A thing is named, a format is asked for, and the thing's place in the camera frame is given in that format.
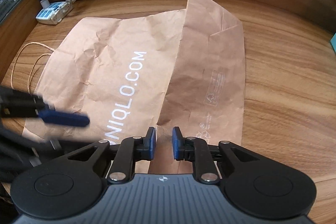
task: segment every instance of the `blue gripper pad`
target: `blue gripper pad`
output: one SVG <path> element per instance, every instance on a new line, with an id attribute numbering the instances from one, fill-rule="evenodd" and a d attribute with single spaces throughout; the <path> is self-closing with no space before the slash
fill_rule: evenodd
<path id="1" fill-rule="evenodd" d="M 152 135 L 151 135 L 150 142 L 149 142 L 149 153 L 150 153 L 151 159 L 154 159 L 155 145 L 156 145 L 156 130 L 154 129 L 152 131 Z"/>
<path id="2" fill-rule="evenodd" d="M 172 145 L 173 145 L 173 154 L 174 154 L 174 160 L 177 160 L 181 155 L 179 153 L 179 139 L 176 135 L 176 130 L 173 128 L 173 134 L 172 134 Z"/>
<path id="3" fill-rule="evenodd" d="M 86 127 L 90 123 L 90 119 L 88 118 L 88 116 L 74 113 L 58 112 L 50 109 L 39 111 L 38 116 L 45 123 L 59 124 L 62 126 Z"/>
<path id="4" fill-rule="evenodd" d="M 14 224 L 313 224 L 306 216 L 263 220 L 231 205 L 216 185 L 197 182 L 192 174 L 135 174 L 125 184 L 110 185 L 87 211 L 60 220 L 21 215 Z"/>
<path id="5" fill-rule="evenodd" d="M 334 49 L 334 51 L 336 52 L 336 34 L 334 35 L 334 37 L 330 40 L 331 45 Z"/>

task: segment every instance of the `metal screw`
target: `metal screw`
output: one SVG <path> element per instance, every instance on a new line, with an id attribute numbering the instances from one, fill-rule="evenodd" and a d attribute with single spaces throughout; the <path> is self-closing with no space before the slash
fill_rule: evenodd
<path id="1" fill-rule="evenodd" d="M 212 182 L 218 179 L 218 176 L 214 173 L 205 173 L 201 175 L 201 179 L 206 182 Z"/>
<path id="2" fill-rule="evenodd" d="M 123 172 L 114 172 L 110 174 L 110 179 L 114 181 L 120 181 L 126 178 Z"/>
<path id="3" fill-rule="evenodd" d="M 42 164 L 41 161 L 40 161 L 40 159 L 37 158 L 37 157 L 31 157 L 31 158 L 29 158 L 29 162 L 31 163 L 31 165 L 32 165 L 33 167 Z"/>
<path id="4" fill-rule="evenodd" d="M 61 145 L 59 144 L 59 141 L 57 139 L 50 139 L 50 143 L 54 150 L 60 150 L 62 149 Z"/>

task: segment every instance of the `printed label on bag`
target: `printed label on bag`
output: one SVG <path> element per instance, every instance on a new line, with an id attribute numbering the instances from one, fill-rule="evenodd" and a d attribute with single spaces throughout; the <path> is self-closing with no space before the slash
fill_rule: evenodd
<path id="1" fill-rule="evenodd" d="M 211 82 L 209 84 L 207 95 L 204 99 L 205 104 L 217 106 L 219 97 L 224 86 L 224 79 L 224 73 L 218 72 L 216 70 L 212 71 Z"/>
<path id="2" fill-rule="evenodd" d="M 132 57 L 132 62 L 128 66 L 129 72 L 125 74 L 125 79 L 128 81 L 126 85 L 122 85 L 119 89 L 119 93 L 124 97 L 121 98 L 121 101 L 115 103 L 115 109 L 111 112 L 111 120 L 109 120 L 109 124 L 106 126 L 109 132 L 105 133 L 105 137 L 108 139 L 104 139 L 110 142 L 110 145 L 117 144 L 116 141 L 119 141 L 120 137 L 118 134 L 122 132 L 122 127 L 124 123 L 127 122 L 127 116 L 131 114 L 131 104 L 132 98 L 130 98 L 135 93 L 135 88 L 133 86 L 137 86 L 136 82 L 140 75 L 139 70 L 142 69 L 143 65 L 139 61 L 144 61 L 144 55 L 147 52 L 134 52 L 135 56 Z"/>
<path id="3" fill-rule="evenodd" d="M 211 115 L 210 112 L 208 112 L 208 115 L 206 117 L 206 119 L 204 120 L 204 122 L 199 123 L 199 131 L 196 134 L 196 138 L 201 138 L 203 140 L 205 140 L 207 142 L 207 144 L 210 143 L 210 124 L 211 124 Z"/>

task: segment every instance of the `white plug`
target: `white plug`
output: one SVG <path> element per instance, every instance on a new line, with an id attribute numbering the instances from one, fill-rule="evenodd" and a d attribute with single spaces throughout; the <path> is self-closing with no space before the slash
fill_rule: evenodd
<path id="1" fill-rule="evenodd" d="M 73 6 L 71 5 L 71 7 L 69 7 L 69 3 L 66 1 L 55 2 L 50 4 L 47 8 L 43 8 L 36 16 L 36 20 L 43 24 L 56 25 L 60 23 L 72 9 Z"/>
<path id="2" fill-rule="evenodd" d="M 40 3 L 43 9 L 47 9 L 50 6 L 49 0 L 41 0 Z"/>

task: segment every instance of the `sticker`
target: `sticker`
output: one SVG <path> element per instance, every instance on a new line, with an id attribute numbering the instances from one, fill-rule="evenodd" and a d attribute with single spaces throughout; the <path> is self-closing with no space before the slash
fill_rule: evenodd
<path id="1" fill-rule="evenodd" d="M 219 97 L 224 86 L 224 79 L 224 73 L 218 72 L 216 70 L 212 71 L 211 82 L 209 84 L 207 95 L 204 99 L 205 104 L 217 106 Z"/>
<path id="2" fill-rule="evenodd" d="M 200 130 L 196 134 L 197 138 L 201 138 L 201 139 L 205 140 L 207 142 L 207 144 L 210 143 L 210 138 L 211 138 L 210 133 L 209 133 L 211 118 L 212 117 L 211 117 L 210 113 L 208 112 L 206 121 L 201 122 L 199 124 Z"/>

